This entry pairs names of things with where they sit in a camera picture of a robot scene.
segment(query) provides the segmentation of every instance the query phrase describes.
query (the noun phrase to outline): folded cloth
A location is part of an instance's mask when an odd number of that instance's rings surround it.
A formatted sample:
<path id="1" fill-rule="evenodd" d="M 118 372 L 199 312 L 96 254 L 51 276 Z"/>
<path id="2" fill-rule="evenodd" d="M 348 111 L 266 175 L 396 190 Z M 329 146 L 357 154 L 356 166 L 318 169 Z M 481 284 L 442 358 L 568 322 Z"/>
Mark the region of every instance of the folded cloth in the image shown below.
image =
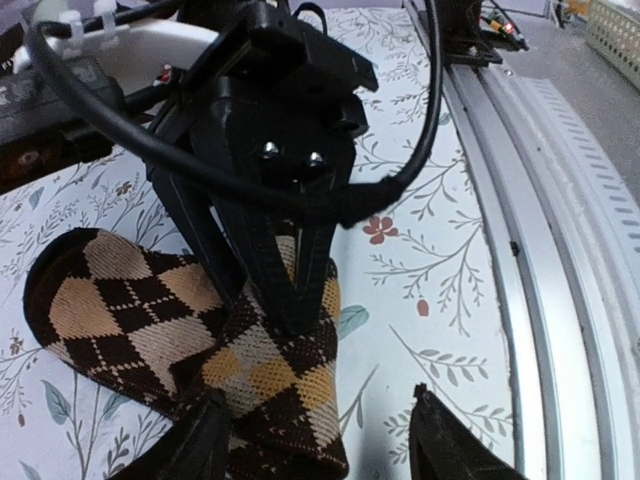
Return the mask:
<path id="1" fill-rule="evenodd" d="M 293 237 L 278 243 L 293 268 Z M 36 260 L 24 311 L 45 349 L 173 420 L 205 386 L 224 391 L 234 479 L 346 477 L 335 394 L 334 264 L 318 328 L 288 337 L 270 325 L 248 285 L 229 311 L 193 256 L 75 229 Z"/>

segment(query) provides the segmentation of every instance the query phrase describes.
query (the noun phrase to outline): checkered fabric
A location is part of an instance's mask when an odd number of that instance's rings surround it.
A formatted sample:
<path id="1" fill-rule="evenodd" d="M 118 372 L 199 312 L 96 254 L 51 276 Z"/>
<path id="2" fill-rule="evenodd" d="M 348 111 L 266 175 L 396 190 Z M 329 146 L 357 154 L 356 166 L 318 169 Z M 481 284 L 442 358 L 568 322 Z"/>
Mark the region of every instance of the checkered fabric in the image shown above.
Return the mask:
<path id="1" fill-rule="evenodd" d="M 285 261 L 292 237 L 279 237 Z M 81 374 L 177 420 L 206 386 L 232 414 L 229 472 L 240 479 L 340 479 L 348 472 L 335 395 L 337 272 L 319 326 L 285 337 L 249 286 L 232 311 L 194 257 L 75 229 L 39 256 L 24 308 L 36 339 Z"/>

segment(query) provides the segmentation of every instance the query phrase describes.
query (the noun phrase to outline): sock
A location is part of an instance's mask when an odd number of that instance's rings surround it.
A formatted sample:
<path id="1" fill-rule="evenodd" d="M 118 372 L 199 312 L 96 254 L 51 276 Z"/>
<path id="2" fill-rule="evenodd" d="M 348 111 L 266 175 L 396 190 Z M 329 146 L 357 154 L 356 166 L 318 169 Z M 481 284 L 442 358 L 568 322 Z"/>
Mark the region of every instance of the sock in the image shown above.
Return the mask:
<path id="1" fill-rule="evenodd" d="M 293 238 L 278 240 L 283 258 L 293 258 Z M 54 240 L 24 294 L 25 317 L 45 349 L 173 420 L 205 385 L 223 390 L 236 480 L 348 473 L 335 395 L 339 310 L 332 265 L 319 327 L 285 337 L 249 286 L 229 311 L 194 257 L 97 229 Z"/>

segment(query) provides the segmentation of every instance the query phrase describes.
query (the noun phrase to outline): silver screw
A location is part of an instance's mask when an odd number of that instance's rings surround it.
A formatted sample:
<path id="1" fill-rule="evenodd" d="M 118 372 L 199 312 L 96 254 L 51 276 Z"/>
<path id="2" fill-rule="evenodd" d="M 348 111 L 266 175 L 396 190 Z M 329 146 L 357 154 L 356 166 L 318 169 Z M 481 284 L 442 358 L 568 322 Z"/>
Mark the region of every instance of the silver screw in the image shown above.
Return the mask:
<path id="1" fill-rule="evenodd" d="M 313 152 L 309 156 L 310 166 L 315 167 L 316 165 L 320 165 L 321 163 L 324 163 L 324 158 L 322 158 L 322 155 L 320 155 L 318 152 Z"/>
<path id="2" fill-rule="evenodd" d="M 280 153 L 280 149 L 275 143 L 267 142 L 264 144 L 264 147 L 262 148 L 262 153 L 264 153 L 265 157 L 273 157 Z"/>
<path id="3" fill-rule="evenodd" d="M 18 159 L 18 163 L 20 165 L 28 166 L 34 163 L 36 160 L 40 158 L 40 154 L 37 150 L 30 150 L 22 154 L 22 156 Z"/>

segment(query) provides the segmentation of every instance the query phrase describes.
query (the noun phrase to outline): argyle sock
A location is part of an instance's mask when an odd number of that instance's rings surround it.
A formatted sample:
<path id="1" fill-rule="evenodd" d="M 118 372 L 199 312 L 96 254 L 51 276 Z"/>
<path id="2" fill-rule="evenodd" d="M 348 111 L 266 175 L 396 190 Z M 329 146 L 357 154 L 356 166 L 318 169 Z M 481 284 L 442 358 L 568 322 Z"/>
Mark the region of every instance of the argyle sock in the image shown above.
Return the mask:
<path id="1" fill-rule="evenodd" d="M 291 237 L 279 237 L 285 261 Z M 247 286 L 229 312 L 192 256 L 76 229 L 38 257 L 24 294 L 36 339 L 79 373 L 177 420 L 205 384 L 232 414 L 229 471 L 240 479 L 339 479 L 348 464 L 334 368 L 335 266 L 319 327 L 284 337 Z"/>

